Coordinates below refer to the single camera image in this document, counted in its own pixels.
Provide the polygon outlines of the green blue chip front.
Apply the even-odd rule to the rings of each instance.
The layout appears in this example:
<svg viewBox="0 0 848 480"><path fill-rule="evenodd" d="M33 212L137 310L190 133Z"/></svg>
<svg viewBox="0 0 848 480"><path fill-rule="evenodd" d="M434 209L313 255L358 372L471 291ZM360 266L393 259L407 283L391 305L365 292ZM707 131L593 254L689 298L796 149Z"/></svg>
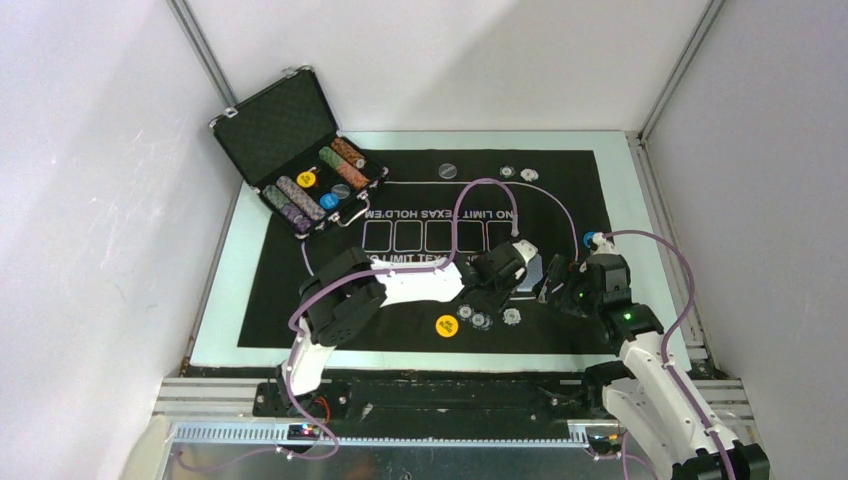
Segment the green blue chip front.
<svg viewBox="0 0 848 480"><path fill-rule="evenodd" d="M463 321L470 320L473 317L474 314L475 314L475 310L470 305L463 304L463 305L460 305L457 308L457 317L460 320L463 320Z"/></svg>

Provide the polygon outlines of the grey white chip front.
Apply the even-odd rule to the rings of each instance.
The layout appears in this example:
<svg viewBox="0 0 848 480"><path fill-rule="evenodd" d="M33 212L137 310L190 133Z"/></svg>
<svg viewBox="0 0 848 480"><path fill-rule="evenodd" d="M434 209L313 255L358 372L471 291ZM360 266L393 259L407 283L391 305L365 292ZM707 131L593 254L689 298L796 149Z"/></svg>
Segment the grey white chip front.
<svg viewBox="0 0 848 480"><path fill-rule="evenodd" d="M477 330L487 331L492 326L492 319L489 315L478 312L471 316L470 323Z"/></svg>

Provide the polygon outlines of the white blue chip front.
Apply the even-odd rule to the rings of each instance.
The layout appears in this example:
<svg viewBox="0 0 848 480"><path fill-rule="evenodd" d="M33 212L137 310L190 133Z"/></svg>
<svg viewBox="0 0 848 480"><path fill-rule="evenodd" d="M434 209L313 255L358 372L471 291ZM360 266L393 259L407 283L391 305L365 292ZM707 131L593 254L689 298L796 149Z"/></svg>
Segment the white blue chip front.
<svg viewBox="0 0 848 480"><path fill-rule="evenodd" d="M508 308L503 311L502 319L506 325L515 326L521 322L522 316L517 308Z"/></svg>

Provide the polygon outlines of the white blue chip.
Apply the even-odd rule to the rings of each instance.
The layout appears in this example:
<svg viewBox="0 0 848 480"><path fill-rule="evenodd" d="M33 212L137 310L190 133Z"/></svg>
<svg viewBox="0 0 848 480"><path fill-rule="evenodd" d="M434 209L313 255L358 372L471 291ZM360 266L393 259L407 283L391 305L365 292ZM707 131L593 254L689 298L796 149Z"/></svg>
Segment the white blue chip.
<svg viewBox="0 0 848 480"><path fill-rule="evenodd" d="M517 308L508 308L503 311L502 319L506 325L515 326L521 322L522 316Z"/></svg>
<svg viewBox="0 0 848 480"><path fill-rule="evenodd" d="M539 179L539 173L531 168L522 169L520 172L520 176L525 182L530 183L535 182Z"/></svg>

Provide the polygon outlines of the yellow big blind button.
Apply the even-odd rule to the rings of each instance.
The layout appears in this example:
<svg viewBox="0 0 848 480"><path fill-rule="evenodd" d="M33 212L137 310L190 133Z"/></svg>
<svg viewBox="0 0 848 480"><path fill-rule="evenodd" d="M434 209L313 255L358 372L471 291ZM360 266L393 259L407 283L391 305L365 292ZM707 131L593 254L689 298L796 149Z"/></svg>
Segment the yellow big blind button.
<svg viewBox="0 0 848 480"><path fill-rule="evenodd" d="M451 338L459 331L460 322L452 315L441 315L435 322L436 333L442 338Z"/></svg>

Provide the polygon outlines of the white blue chip back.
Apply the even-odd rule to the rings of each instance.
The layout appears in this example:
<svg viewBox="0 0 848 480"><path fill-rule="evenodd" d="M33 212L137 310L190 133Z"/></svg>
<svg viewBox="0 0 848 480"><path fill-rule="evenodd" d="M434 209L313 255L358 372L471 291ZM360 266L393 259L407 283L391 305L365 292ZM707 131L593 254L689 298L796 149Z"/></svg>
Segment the white blue chip back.
<svg viewBox="0 0 848 480"><path fill-rule="evenodd" d="M531 168L522 169L520 172L520 176L525 182L530 183L535 182L539 179L539 173Z"/></svg>

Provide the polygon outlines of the grey white poker chip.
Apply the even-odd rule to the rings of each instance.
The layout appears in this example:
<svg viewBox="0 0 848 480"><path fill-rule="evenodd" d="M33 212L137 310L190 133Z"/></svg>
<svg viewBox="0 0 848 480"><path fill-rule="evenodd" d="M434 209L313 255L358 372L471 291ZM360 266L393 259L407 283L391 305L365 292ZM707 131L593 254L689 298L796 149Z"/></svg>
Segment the grey white poker chip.
<svg viewBox="0 0 848 480"><path fill-rule="evenodd" d="M509 179L515 175L515 169L512 166L504 165L499 169L501 178Z"/></svg>

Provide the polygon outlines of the black dealer button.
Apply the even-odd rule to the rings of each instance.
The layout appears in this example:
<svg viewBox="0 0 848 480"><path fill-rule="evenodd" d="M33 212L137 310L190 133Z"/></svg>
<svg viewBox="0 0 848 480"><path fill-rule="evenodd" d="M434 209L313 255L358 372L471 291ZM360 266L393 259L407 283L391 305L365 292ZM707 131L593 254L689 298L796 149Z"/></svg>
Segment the black dealer button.
<svg viewBox="0 0 848 480"><path fill-rule="evenodd" d="M458 173L457 167L452 163L443 163L438 167L438 176L442 180L453 180Z"/></svg>

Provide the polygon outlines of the blue small blind button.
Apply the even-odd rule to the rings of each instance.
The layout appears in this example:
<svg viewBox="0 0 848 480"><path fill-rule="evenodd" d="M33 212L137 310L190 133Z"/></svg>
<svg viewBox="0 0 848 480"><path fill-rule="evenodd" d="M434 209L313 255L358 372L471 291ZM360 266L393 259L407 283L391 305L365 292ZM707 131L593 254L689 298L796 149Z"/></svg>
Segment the blue small blind button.
<svg viewBox="0 0 848 480"><path fill-rule="evenodd" d="M591 249L591 248L592 248L592 245L593 245L593 237L594 237L594 235L595 235L595 234L596 234L596 232L595 232L595 231L587 231L587 232L584 234L584 236L583 236L583 238L582 238L582 242L583 242L583 244L584 244L584 246L585 246L586 248L589 248L589 249Z"/></svg>

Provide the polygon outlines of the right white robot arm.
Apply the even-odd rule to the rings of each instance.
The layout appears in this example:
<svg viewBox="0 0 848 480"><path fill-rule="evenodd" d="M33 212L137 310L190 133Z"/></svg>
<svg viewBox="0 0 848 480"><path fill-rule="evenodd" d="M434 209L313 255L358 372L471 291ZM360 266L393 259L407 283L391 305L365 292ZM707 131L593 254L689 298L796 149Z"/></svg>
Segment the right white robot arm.
<svg viewBox="0 0 848 480"><path fill-rule="evenodd" d="M652 309L633 301L623 256L594 253L583 263L555 255L538 300L587 318L616 353L584 370L581 402L596 418L614 416L647 454L660 479L767 479L770 461L744 444L691 379L674 368Z"/></svg>

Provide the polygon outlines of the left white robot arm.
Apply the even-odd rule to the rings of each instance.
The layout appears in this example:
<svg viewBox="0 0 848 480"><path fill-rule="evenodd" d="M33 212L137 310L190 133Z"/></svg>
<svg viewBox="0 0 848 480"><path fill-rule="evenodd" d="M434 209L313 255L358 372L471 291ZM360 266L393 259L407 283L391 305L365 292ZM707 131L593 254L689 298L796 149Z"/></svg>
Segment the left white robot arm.
<svg viewBox="0 0 848 480"><path fill-rule="evenodd" d="M527 240L418 263L372 259L360 247L344 251L300 288L300 304L289 320L295 338L278 370L278 404L292 416L311 412L331 354L384 307L458 301L488 315L502 312L537 254Z"/></svg>

